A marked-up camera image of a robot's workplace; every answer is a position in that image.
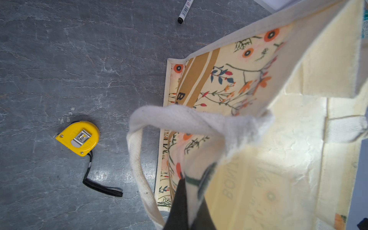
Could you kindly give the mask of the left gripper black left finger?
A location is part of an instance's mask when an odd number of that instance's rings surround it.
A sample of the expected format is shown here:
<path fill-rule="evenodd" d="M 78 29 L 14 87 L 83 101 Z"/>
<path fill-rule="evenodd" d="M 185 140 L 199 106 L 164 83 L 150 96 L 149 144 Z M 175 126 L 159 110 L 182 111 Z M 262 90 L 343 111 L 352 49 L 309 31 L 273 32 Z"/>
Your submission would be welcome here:
<path fill-rule="evenodd" d="M 172 208 L 163 230 L 188 230 L 186 181 L 179 181 Z"/>

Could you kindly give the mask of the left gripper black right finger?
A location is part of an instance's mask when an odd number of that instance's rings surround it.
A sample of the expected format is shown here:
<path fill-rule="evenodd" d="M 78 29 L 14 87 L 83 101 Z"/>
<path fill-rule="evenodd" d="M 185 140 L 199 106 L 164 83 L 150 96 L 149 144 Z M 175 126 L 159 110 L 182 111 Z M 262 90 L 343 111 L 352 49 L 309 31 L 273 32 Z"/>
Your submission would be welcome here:
<path fill-rule="evenodd" d="M 197 212 L 197 216 L 191 226 L 192 230 L 216 230 L 213 223 L 206 200 L 203 199 L 200 208 Z"/>

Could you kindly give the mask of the cream floral tote bag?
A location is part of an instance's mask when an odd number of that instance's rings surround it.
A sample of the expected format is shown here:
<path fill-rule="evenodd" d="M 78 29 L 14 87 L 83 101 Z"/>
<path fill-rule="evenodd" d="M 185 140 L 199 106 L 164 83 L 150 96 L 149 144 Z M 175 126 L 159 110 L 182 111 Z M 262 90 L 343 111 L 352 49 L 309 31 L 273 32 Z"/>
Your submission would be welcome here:
<path fill-rule="evenodd" d="M 145 211 L 163 230 L 185 179 L 217 230 L 344 230 L 368 137 L 365 1 L 300 1 L 167 61 L 164 106 L 130 117 Z"/>

